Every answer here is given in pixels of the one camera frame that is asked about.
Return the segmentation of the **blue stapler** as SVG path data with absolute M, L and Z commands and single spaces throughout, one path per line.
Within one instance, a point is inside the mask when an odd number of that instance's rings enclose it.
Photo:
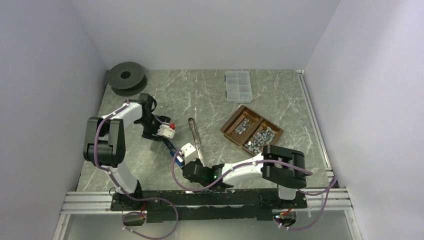
M 163 138 L 162 141 L 166 145 L 166 147 L 169 149 L 170 155 L 173 157 L 175 153 L 177 152 L 177 149 L 175 148 L 175 146 L 172 144 L 172 142 L 168 138 Z M 182 167 L 185 164 L 184 157 L 181 156 L 180 154 L 177 154 L 175 162 L 179 167 Z

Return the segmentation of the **black beige stapler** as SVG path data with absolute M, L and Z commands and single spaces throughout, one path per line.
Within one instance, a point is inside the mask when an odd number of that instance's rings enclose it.
M 192 134 L 193 140 L 194 140 L 194 147 L 196 149 L 197 155 L 199 160 L 201 161 L 201 163 L 203 165 L 205 165 L 205 158 L 204 158 L 204 154 L 201 148 L 201 141 L 200 141 L 200 137 L 196 128 L 196 122 L 195 119 L 190 117 L 188 118 L 188 125 L 189 125 L 189 129 L 190 132 Z

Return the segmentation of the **brown staple tray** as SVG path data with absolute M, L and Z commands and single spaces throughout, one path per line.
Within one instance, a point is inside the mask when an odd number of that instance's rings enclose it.
M 263 151 L 267 145 L 276 145 L 284 130 L 245 105 L 220 128 L 220 132 L 251 156 Z

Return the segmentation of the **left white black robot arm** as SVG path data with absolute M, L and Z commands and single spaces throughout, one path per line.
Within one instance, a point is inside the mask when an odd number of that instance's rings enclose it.
M 142 138 L 152 141 L 172 139 L 175 124 L 163 115 L 155 115 L 157 101 L 147 93 L 138 99 L 126 99 L 116 110 L 87 121 L 83 157 L 102 170 L 113 182 L 117 193 L 125 195 L 124 204 L 131 210 L 144 203 L 140 182 L 125 163 L 125 129 L 131 124 L 142 126 Z

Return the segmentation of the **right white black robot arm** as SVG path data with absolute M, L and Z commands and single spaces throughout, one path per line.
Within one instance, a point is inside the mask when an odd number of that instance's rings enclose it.
M 247 160 L 212 167 L 202 164 L 197 150 L 190 143 L 178 153 L 176 163 L 183 177 L 200 184 L 201 190 L 222 192 L 242 182 L 264 179 L 277 184 L 275 200 L 282 208 L 295 201 L 298 189 L 305 188 L 306 177 L 313 174 L 305 168 L 303 152 L 276 145 L 266 145 L 262 152 Z

